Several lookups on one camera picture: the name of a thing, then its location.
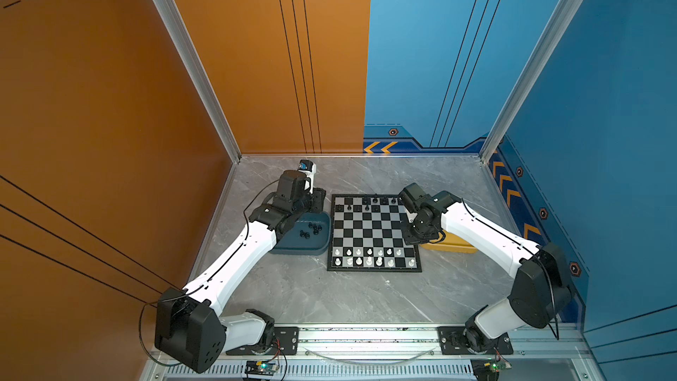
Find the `marble surface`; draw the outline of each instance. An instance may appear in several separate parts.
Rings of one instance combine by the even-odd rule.
[[[463,197],[478,213],[515,231],[498,189],[477,157],[316,157],[313,161],[316,185],[327,190],[326,211],[333,193],[397,194],[418,182],[430,194],[444,189]],[[244,226],[242,208],[298,162],[298,157],[242,159],[201,270]],[[273,189],[275,185],[266,189],[252,207]],[[326,270],[326,253],[267,254],[235,290],[224,315],[255,308],[278,323],[463,323],[510,292],[512,279],[480,252],[419,250],[422,273],[333,272]]]

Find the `blue wall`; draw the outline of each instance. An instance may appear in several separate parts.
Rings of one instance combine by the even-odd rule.
[[[486,135],[558,0],[477,0],[469,23],[474,1],[372,0],[366,124],[403,126],[425,147]]]
[[[585,0],[508,130],[586,266],[586,337],[614,380],[677,359],[628,360],[677,351],[676,10]]]

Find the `yellow tray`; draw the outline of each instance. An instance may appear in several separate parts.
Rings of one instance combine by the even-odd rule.
[[[440,252],[457,252],[457,253],[475,253],[477,249],[470,245],[468,241],[463,240],[461,237],[444,232],[447,235],[447,238],[444,239],[441,243],[436,244],[421,244],[420,246],[428,250],[439,250]]]

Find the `orange wall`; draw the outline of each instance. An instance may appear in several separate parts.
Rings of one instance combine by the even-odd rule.
[[[0,175],[182,286],[231,163],[152,1],[22,0],[0,21]],[[0,208],[8,238],[142,301],[168,286],[1,179],[0,204],[150,287]],[[3,238],[0,256],[3,379],[140,375],[140,301]]]
[[[361,151],[370,0],[175,1],[243,153]]]

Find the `orange chevron arrow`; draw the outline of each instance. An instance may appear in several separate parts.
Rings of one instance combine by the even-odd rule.
[[[538,235],[541,235],[541,231],[538,228],[536,228],[535,226],[529,225],[529,224],[524,224],[524,238],[527,239],[527,240],[528,240],[527,236],[529,235],[530,231],[532,233],[536,233]]]
[[[511,196],[517,196],[518,198],[521,198],[521,197],[522,197],[522,195],[519,193],[519,191],[515,191],[515,190],[510,190],[510,189],[508,189],[508,197],[507,197],[507,199],[506,199],[506,201],[508,202],[508,207],[510,207],[510,198],[511,198]]]
[[[496,178],[496,167],[497,166],[505,166],[503,162],[496,161],[494,162],[494,178]]]
[[[372,144],[368,145],[364,151],[367,153],[374,153],[372,152],[372,147],[376,146],[378,143],[380,143],[380,141],[374,141]]]
[[[498,189],[501,190],[501,193],[503,193],[503,181],[512,181],[512,178],[507,175],[502,175],[498,177],[501,182],[498,183]]]
[[[381,149],[381,151],[382,151],[383,153],[390,153],[390,151],[389,151],[388,149],[390,149],[391,147],[393,147],[393,146],[396,145],[396,144],[397,144],[397,141],[393,141],[392,143],[390,143],[389,145],[387,145],[386,147],[384,147],[383,149]]]

